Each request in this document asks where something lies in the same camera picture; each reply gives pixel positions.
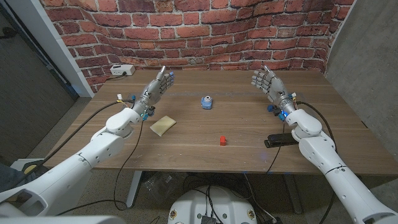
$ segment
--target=red brick wall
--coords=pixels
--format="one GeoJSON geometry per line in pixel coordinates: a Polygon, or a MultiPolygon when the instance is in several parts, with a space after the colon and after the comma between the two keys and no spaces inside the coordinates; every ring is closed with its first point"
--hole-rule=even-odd
{"type": "Polygon", "coordinates": [[[137,69],[325,71],[353,0],[41,0],[96,92],[137,69]]]}

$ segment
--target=power strip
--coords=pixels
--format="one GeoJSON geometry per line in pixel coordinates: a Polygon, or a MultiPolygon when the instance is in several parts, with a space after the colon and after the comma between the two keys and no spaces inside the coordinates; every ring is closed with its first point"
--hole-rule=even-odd
{"type": "Polygon", "coordinates": [[[111,68],[112,75],[132,75],[136,71],[133,65],[113,65],[111,68]]]}

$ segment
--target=beige sponge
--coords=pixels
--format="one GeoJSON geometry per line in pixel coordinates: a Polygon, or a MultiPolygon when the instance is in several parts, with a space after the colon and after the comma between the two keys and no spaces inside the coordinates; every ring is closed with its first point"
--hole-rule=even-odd
{"type": "Polygon", "coordinates": [[[168,116],[164,116],[156,123],[154,123],[150,128],[153,130],[158,136],[162,137],[162,135],[169,130],[176,122],[169,118],[168,116]]]}

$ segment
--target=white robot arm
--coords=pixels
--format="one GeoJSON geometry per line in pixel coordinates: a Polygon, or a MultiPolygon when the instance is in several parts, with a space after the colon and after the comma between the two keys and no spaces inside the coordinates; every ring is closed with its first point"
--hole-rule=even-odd
{"type": "Polygon", "coordinates": [[[144,88],[133,108],[124,108],[107,120],[106,126],[98,131],[91,141],[38,179],[20,187],[0,193],[0,217],[44,216],[55,200],[76,184],[88,171],[100,162],[121,151],[124,139],[133,129],[129,123],[138,123],[149,112],[160,96],[173,85],[174,75],[164,74],[165,67],[144,88]],[[22,199],[15,206],[10,201],[22,199]]]}
{"type": "Polygon", "coordinates": [[[300,152],[326,177],[354,223],[398,223],[398,213],[383,205],[341,160],[321,122],[302,109],[296,110],[280,78],[266,66],[264,70],[254,72],[252,85],[288,114],[285,121],[296,126],[292,136],[300,152]]]}

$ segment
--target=doorframe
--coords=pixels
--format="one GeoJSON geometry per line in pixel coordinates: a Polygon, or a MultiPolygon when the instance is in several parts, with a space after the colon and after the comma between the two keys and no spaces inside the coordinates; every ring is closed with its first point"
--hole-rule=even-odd
{"type": "Polygon", "coordinates": [[[87,83],[86,78],[39,0],[0,0],[0,4],[2,4],[9,15],[23,30],[23,27],[18,23],[17,18],[13,16],[12,11],[8,8],[5,1],[7,1],[8,5],[10,5],[24,26],[49,56],[49,59],[55,64],[67,81],[70,82],[70,85],[79,96],[94,97],[93,90],[87,83]]]}

